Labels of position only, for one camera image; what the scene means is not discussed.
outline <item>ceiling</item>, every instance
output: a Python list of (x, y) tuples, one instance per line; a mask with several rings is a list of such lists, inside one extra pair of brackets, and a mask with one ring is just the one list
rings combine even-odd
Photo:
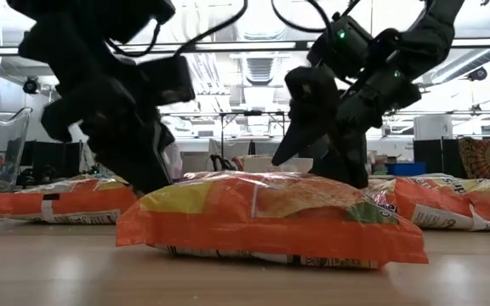
[[(316, 34), (295, 31), (282, 25), (272, 13), (269, 1), (249, 2), (249, 10), (241, 20), (209, 37), (208, 42), (247, 41), (256, 37), (275, 37), (287, 41), (316, 39)], [(348, 3), (347, 0), (318, 2), (328, 15), (342, 11)], [(241, 0), (173, 0), (173, 3), (178, 8), (178, 13), (162, 27), (158, 37), (159, 43), (185, 42), (210, 26), (229, 18), (242, 5)], [(285, 17), (295, 23), (315, 28), (323, 26), (317, 12), (306, 1), (276, 0), (276, 4)], [(481, 0), (467, 0), (455, 24), (457, 37), (481, 38), (476, 41), (479, 45), (487, 43), (490, 37), (490, 3), (486, 6), (480, 4)], [(362, 0), (351, 15), (367, 31), (376, 35), (387, 27), (406, 30), (422, 8), (423, 3), (419, 0)], [(33, 24), (32, 20), (6, 8), (4, 1), (0, 0), (0, 46), (18, 46), (24, 31), (30, 29)], [(154, 25), (154, 22), (148, 25), (131, 43), (148, 43)], [(193, 70), (195, 89), (200, 94), (197, 102), (172, 105), (162, 111), (287, 110), (290, 96), (283, 79), (289, 70), (305, 64), (306, 52), (257, 52), (245, 54), (247, 59), (240, 59), (243, 55), (239, 50), (231, 53), (187, 54)], [(159, 56), (147, 55), (141, 60), (151, 60)], [(488, 72), (485, 81), (463, 80), (463, 76), (480, 66)], [(45, 85), (57, 83), (57, 79), (46, 65), (19, 57), (0, 57), (0, 71), (2, 75), (16, 82), (24, 80), (27, 76), (39, 76), (41, 83)], [(262, 81), (263, 78), (272, 77), (268, 88), (251, 86), (251, 79)], [(472, 105), (477, 104), (481, 104), (483, 110), (490, 110), (490, 48), (454, 49), (443, 64), (416, 82), (439, 84), (428, 87), (423, 99), (407, 108), (407, 111), (467, 111)], [(399, 116), (388, 119), (388, 122), (395, 130), (409, 129), (410, 125), (413, 125), (413, 117)], [(454, 117), (457, 122), (467, 122), (469, 119), (470, 116)], [(490, 117), (482, 119), (480, 124), (489, 129)], [(252, 120), (247, 120), (250, 126), (253, 126)], [(269, 118), (262, 120), (256, 119), (261, 122), (260, 126), (270, 126), (266, 123)]]

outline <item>chip bag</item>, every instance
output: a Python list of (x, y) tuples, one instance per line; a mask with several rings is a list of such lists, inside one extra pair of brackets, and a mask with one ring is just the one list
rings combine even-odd
[(0, 217), (50, 224), (115, 224), (137, 196), (112, 178), (88, 176), (0, 193)]
[(489, 179), (397, 178), (367, 193), (423, 229), (490, 230)]
[(428, 262), (419, 228), (347, 184), (299, 173), (188, 178), (124, 213), (117, 245), (326, 267)]

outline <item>wooden table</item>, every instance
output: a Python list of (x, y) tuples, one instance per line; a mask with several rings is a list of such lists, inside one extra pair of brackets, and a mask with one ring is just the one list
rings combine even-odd
[(430, 265), (365, 272), (169, 258), (114, 232), (0, 220), (0, 306), (490, 305), (490, 233), (427, 232)]

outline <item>ceiling light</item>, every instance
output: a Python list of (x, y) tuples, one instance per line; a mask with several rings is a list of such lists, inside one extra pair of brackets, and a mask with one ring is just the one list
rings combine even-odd
[(0, 48), (0, 56), (18, 55), (18, 48)]
[(219, 113), (214, 113), (214, 112), (175, 112), (175, 113), (168, 113), (168, 114), (162, 114), (162, 116), (191, 116), (191, 117), (199, 117), (199, 116), (219, 116)]
[(490, 48), (490, 38), (456, 38), (453, 47), (458, 48)]
[(289, 59), (292, 57), (290, 53), (263, 53), (263, 52), (255, 52), (255, 53), (239, 53), (239, 54), (230, 54), (229, 57), (232, 60), (249, 60), (249, 59)]
[[(120, 49), (128, 52), (143, 52), (145, 51), (146, 45), (128, 45), (128, 46), (119, 46)], [(175, 52), (180, 47), (178, 43), (167, 43), (167, 44), (158, 44), (152, 47), (153, 53), (164, 53), (164, 52)]]
[(196, 50), (211, 51), (211, 50), (259, 50), (270, 51), (279, 49), (292, 50), (296, 47), (296, 42), (228, 42), (228, 43), (198, 43)]

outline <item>black robotic arm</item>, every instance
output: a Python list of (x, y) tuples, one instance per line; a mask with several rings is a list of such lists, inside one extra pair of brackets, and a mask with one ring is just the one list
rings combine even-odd
[(42, 117), (48, 135), (71, 141), (69, 126), (79, 122), (96, 160), (135, 188), (146, 193), (172, 184), (162, 151), (174, 137), (157, 107), (195, 98), (188, 63), (177, 55), (130, 65), (107, 46), (114, 46), (112, 40), (128, 43), (152, 19), (167, 22), (175, 12), (171, 2), (8, 3), (37, 22), (20, 44), (20, 56), (47, 63), (60, 82), (62, 98), (45, 107)]
[[(287, 75), (292, 122), (272, 162), (279, 165), (328, 135), (331, 149), (319, 162), (329, 165), (338, 159), (346, 165), (334, 169), (336, 175), (330, 177), (357, 188), (368, 186), (366, 131), (380, 128), (386, 111), (420, 100), (412, 81), (448, 56), (455, 36), (453, 23), (463, 3), (426, 1), (409, 30), (387, 29), (375, 38), (350, 16), (335, 14), (308, 54), (312, 67), (299, 67)], [(334, 77), (356, 81), (342, 92)]]

